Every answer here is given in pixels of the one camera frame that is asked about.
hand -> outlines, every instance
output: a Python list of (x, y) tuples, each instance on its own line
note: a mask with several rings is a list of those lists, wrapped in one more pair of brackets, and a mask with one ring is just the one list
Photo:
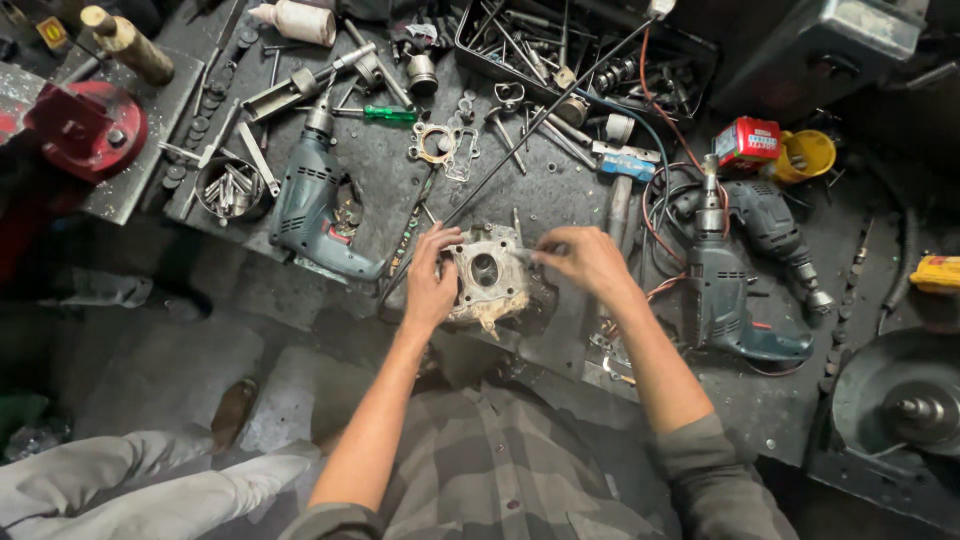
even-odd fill
[(417, 239), (414, 259), (407, 272), (407, 312), (405, 324), (433, 331), (446, 319), (457, 298), (457, 265), (445, 259), (437, 278), (437, 259), (440, 251), (462, 243), (460, 228), (441, 229), (440, 221), (433, 224)]
[[(555, 255), (561, 245), (566, 251)], [(544, 234), (537, 242), (533, 260), (556, 268), (608, 307), (624, 292), (636, 288), (620, 249), (596, 227), (559, 227)]]

plaid shirt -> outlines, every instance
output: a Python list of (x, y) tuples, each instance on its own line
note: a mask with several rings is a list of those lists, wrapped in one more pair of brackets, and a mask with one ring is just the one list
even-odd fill
[[(797, 538), (715, 415), (660, 435), (656, 454), (691, 537)], [(411, 399), (378, 513), (318, 504), (280, 539), (664, 537), (613, 497), (587, 446), (554, 409), (484, 383)]]

red box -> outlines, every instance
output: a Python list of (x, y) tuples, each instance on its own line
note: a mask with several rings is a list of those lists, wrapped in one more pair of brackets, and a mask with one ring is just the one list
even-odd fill
[(780, 157), (780, 124), (740, 116), (713, 138), (713, 153), (721, 168), (755, 171)]

white bottle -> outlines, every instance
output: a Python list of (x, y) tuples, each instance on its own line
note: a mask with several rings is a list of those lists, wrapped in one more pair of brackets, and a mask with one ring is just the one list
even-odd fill
[(333, 40), (337, 37), (337, 23), (333, 20), (333, 12), (324, 8), (279, 0), (276, 5), (260, 4), (248, 13), (276, 26), (281, 36), (290, 39), (332, 47)]

electric drill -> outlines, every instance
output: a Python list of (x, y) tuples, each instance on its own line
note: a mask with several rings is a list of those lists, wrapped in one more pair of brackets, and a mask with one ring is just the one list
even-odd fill
[(688, 311), (697, 314), (694, 347), (710, 346), (746, 358), (800, 361), (813, 354), (810, 334), (798, 337), (773, 333), (747, 311), (747, 266), (724, 238), (724, 211), (717, 192), (717, 156), (704, 161), (706, 178), (696, 211), (693, 247), (686, 256)]
[(325, 95), (307, 114), (300, 140), (287, 162), (270, 224), (270, 243), (349, 278), (375, 281), (384, 261), (374, 262), (354, 253), (351, 238), (337, 234), (333, 227), (337, 190), (345, 173), (330, 155), (333, 116), (329, 109)]
[[(797, 228), (783, 194), (774, 184), (763, 180), (733, 181), (724, 184), (730, 216), (747, 230), (750, 243), (762, 255), (783, 263), (806, 289), (806, 306), (827, 315), (833, 309), (833, 298), (820, 289), (817, 270)], [(688, 217), (703, 197), (700, 191), (681, 196), (673, 204), (674, 211)]]

